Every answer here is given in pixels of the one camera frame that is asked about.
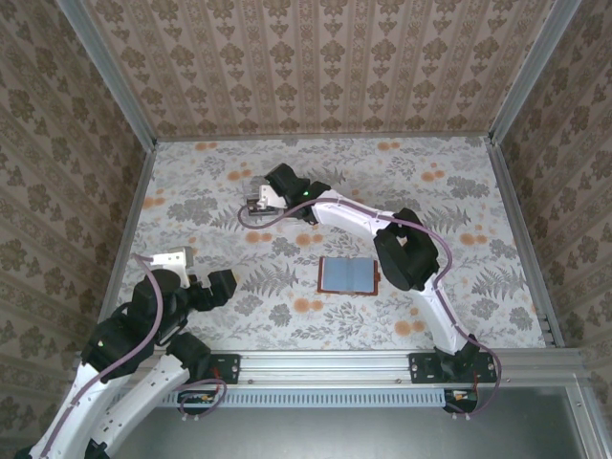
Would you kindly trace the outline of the grey metal sheet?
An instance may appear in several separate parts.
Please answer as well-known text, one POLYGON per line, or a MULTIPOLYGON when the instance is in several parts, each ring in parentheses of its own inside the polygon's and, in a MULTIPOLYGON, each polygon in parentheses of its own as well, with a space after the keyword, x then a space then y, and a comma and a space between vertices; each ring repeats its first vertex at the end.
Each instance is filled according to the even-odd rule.
POLYGON ((440 408, 158 408, 115 459, 586 459, 559 389, 504 389, 480 415, 440 408))

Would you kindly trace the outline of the aluminium rear rail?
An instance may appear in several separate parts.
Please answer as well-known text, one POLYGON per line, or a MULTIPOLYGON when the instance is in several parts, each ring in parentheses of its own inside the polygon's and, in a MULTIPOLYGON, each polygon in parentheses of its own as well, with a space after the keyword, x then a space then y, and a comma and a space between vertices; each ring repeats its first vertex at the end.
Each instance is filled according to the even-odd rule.
POLYGON ((241 136, 212 136, 212 137, 159 137, 156 143, 164 142, 234 142, 234 141, 271 141, 271 140, 331 140, 331 139, 412 139, 412 138, 439 138, 450 139, 455 137, 479 138, 489 137, 486 131, 467 132, 377 132, 377 133, 318 133, 318 134, 263 134, 241 136))

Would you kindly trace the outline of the aluminium side rail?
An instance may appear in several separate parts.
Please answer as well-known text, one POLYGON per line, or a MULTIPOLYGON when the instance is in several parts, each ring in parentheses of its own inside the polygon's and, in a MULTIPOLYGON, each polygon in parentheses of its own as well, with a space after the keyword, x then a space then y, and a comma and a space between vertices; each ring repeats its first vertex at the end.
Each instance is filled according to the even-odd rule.
POLYGON ((137 183, 137 187, 135 189, 131 208, 127 215, 123 235, 120 240, 119 251, 116 256, 113 270, 109 278, 105 297, 101 304, 98 322, 102 322, 105 319, 109 318, 117 306, 122 279, 125 273, 128 259, 130 258, 132 243, 134 240, 146 191, 155 163, 156 150, 157 144, 156 142, 153 142, 153 147, 145 154, 144 161, 142 164, 142 171, 137 183))
POLYGON ((486 138, 492 170, 513 232, 517 253, 538 316, 539 327, 547 347, 565 346, 556 313, 539 267, 536 252, 523 217, 514 184, 500 146, 486 138))

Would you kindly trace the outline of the floral print tablecloth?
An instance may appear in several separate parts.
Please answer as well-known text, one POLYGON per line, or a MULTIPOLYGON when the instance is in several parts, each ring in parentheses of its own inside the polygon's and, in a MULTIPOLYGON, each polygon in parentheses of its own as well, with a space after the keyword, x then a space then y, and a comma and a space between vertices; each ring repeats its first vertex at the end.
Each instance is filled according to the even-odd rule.
POLYGON ((187 328, 215 350, 430 348, 432 315, 415 292, 382 280, 373 296, 324 294, 323 257, 372 258, 373 243, 329 225, 237 218, 279 164, 390 212, 409 208, 446 241, 443 287, 465 331, 492 348, 545 340, 514 242, 488 144, 477 137, 165 142, 158 146, 132 251, 180 246, 194 272, 230 269, 229 303, 187 328))

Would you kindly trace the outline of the aluminium corner post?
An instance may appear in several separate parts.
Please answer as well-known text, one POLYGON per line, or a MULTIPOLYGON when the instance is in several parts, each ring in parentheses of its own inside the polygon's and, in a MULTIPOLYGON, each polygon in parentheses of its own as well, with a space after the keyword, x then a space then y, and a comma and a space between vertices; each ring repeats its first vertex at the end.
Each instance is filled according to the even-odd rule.
POLYGON ((533 90, 572 21, 580 2, 581 0, 555 0, 492 123, 489 134, 493 144, 500 144, 508 134, 527 96, 533 90))
POLYGON ((56 0, 74 29, 87 55, 96 66, 126 120, 138 138, 143 150, 149 154, 155 149, 156 135, 147 120, 136 93, 129 87, 120 65, 113 58, 111 49, 85 8, 84 0, 56 0))

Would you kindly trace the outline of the aluminium front extrusion rail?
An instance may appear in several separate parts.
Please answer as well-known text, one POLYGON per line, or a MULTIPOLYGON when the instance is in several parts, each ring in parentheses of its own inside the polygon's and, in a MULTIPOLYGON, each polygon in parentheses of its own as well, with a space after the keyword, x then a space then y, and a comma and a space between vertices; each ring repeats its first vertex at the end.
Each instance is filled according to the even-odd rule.
MULTIPOLYGON (((235 388, 408 387, 408 356, 414 350, 239 351, 235 388)), ((585 383, 589 371, 580 352, 567 348, 497 349, 501 386, 565 386, 585 383)))

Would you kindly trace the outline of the brown leather card wallet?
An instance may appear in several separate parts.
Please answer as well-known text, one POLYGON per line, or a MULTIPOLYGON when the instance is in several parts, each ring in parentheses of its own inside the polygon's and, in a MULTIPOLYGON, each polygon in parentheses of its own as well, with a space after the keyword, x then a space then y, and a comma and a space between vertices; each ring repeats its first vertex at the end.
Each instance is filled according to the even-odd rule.
POLYGON ((379 263, 374 258, 321 257, 319 259, 318 293, 376 296, 380 280, 379 263))

